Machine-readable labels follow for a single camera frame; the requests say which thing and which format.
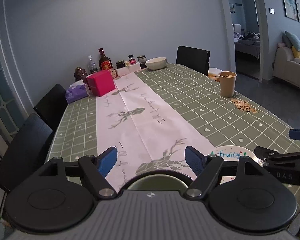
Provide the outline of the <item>black chair far left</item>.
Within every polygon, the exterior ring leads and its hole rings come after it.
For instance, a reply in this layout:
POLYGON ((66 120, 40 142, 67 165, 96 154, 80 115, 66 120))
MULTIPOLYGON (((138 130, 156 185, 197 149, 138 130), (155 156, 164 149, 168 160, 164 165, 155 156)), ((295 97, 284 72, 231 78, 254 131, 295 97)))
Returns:
POLYGON ((33 108, 53 132, 57 131, 68 106, 65 94, 66 90, 63 86, 56 84, 33 108))

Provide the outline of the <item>framed wall picture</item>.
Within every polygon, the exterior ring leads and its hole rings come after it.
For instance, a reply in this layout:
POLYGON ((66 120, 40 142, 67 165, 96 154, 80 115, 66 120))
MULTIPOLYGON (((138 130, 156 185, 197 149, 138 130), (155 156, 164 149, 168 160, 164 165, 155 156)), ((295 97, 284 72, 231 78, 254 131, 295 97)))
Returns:
POLYGON ((295 21, 298 20, 298 13, 296 9, 295 0, 283 0, 285 15, 287 18, 293 19, 295 21))

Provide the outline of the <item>purple tissue box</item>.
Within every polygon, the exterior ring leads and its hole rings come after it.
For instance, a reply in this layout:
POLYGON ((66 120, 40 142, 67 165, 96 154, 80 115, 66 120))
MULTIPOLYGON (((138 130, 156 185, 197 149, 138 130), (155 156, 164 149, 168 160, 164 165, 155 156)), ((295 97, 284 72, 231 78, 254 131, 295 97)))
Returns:
POLYGON ((87 84, 72 86, 66 90, 65 98, 68 104, 89 96, 90 90, 87 84))

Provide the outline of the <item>white cloth on stool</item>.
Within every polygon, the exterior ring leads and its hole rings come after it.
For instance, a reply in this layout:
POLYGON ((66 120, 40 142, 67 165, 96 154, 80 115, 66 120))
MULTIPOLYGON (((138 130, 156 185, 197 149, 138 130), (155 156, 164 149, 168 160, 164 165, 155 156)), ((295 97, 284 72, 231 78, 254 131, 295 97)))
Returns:
POLYGON ((220 70, 220 69, 218 69, 218 68, 212 68, 212 67, 210 67, 207 76, 208 76, 210 79, 213 79, 213 80, 219 82, 219 74, 220 74, 221 72, 223 72, 223 71, 220 70))

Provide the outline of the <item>orange steel bowl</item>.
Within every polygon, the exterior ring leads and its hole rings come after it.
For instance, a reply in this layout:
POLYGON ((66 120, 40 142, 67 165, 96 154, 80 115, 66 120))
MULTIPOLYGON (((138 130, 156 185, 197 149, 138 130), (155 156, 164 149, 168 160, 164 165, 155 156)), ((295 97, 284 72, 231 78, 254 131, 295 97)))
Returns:
POLYGON ((123 187, 121 188, 121 191, 128 190, 127 188, 133 182, 136 182, 138 179, 143 178, 145 176, 154 175, 154 174, 166 174, 166 175, 173 176, 173 177, 178 178, 181 181, 183 181, 188 187, 193 183, 193 179, 183 173, 180 173, 177 171, 171 171, 171 170, 156 170, 156 171, 149 171, 149 172, 146 172, 146 173, 143 173, 143 174, 133 177, 131 180, 127 181, 125 183, 125 185, 123 185, 123 187))

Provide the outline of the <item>beige paper cup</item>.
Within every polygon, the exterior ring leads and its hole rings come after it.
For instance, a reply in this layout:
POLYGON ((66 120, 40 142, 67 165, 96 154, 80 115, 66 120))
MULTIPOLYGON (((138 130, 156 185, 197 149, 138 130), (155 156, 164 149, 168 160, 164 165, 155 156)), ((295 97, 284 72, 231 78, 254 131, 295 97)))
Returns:
POLYGON ((221 96, 231 98, 234 96, 237 74, 234 72, 223 71, 219 73, 221 96))

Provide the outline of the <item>clear water bottle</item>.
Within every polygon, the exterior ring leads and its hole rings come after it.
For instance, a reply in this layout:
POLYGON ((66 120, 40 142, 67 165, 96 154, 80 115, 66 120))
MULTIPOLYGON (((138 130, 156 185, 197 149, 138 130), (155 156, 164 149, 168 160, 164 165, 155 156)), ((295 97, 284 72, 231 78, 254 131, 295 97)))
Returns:
POLYGON ((97 73, 98 72, 98 67, 95 64, 94 60, 92 59, 91 55, 88 56, 88 60, 89 60, 88 61, 88 68, 89 68, 90 74, 97 73))

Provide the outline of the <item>green ceramic bowl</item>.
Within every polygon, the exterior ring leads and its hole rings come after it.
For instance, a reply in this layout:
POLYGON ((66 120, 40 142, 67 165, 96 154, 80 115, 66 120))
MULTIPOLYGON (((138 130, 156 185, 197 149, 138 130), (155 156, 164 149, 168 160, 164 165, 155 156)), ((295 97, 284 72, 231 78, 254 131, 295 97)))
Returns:
POLYGON ((178 178, 166 174, 145 176, 133 182, 127 189, 139 191, 180 191, 184 192, 188 186, 178 178))

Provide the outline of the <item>brown figurine ornament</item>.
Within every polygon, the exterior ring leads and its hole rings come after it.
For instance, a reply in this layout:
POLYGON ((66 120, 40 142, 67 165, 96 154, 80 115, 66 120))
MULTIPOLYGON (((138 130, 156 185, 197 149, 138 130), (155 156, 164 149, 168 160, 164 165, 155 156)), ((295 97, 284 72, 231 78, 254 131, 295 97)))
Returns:
POLYGON ((74 78, 76 82, 83 81, 84 83, 87 83, 87 75, 88 74, 84 68, 77 67, 75 69, 74 78))

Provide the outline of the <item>pink square box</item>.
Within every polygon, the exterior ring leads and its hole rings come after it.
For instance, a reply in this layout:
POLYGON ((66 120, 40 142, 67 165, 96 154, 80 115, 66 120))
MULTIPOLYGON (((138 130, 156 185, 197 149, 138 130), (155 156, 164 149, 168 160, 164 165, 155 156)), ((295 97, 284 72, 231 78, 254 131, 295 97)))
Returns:
POLYGON ((94 96, 103 96, 115 89, 113 77, 109 70, 101 70, 87 76, 87 82, 94 96))

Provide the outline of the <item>beige sofa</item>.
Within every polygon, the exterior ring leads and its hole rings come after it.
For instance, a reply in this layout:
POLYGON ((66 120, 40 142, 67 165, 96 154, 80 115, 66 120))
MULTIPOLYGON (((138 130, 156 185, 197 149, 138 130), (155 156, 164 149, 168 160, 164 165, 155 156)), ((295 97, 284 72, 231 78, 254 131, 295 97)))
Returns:
POLYGON ((288 31, 277 44, 273 76, 300 88, 300 39, 288 31))

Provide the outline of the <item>white box at far end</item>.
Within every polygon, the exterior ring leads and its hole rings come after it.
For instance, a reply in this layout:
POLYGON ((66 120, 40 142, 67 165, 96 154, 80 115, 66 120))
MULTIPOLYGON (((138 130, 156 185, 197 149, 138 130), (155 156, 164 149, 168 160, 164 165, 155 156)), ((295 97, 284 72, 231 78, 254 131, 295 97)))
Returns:
POLYGON ((137 62, 137 63, 131 64, 129 66, 117 68, 116 73, 117 73, 118 77, 122 77, 122 76, 130 74, 130 73, 138 72, 140 70, 141 70, 141 64, 139 62, 137 62))

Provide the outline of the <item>glass panel door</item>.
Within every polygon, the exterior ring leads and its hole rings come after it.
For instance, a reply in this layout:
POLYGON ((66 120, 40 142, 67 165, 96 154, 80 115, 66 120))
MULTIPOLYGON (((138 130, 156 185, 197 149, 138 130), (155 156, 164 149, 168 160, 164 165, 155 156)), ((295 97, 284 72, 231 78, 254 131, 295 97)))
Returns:
POLYGON ((0 135, 7 144, 13 140, 24 121, 0 63, 0 135))

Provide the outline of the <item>black chair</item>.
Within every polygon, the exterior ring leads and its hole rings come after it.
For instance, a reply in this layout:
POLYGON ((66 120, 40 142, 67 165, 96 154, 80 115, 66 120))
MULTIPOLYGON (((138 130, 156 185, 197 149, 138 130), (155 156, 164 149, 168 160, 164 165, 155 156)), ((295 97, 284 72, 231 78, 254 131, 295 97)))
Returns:
POLYGON ((208 75, 210 51, 187 46, 177 49, 176 64, 181 64, 201 74, 208 75))
POLYGON ((0 188, 10 193, 46 160, 54 133, 32 113, 10 143, 0 162, 0 188))
POLYGON ((33 108, 53 132, 57 131, 68 106, 65 94, 66 90, 63 86, 56 84, 33 108))

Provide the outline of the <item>fruity painted white plate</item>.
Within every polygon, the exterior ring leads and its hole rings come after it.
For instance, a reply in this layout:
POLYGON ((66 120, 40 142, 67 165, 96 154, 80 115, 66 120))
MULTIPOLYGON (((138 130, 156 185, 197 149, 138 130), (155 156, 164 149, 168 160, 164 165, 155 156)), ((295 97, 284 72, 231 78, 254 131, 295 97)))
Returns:
POLYGON ((243 148, 241 146, 235 145, 225 145, 216 147, 213 151, 210 152, 211 155, 217 155, 224 159, 224 164, 226 161, 235 161, 238 162, 241 156, 249 156, 252 158, 258 165, 263 166, 263 161, 258 159, 258 157, 249 149, 243 148))

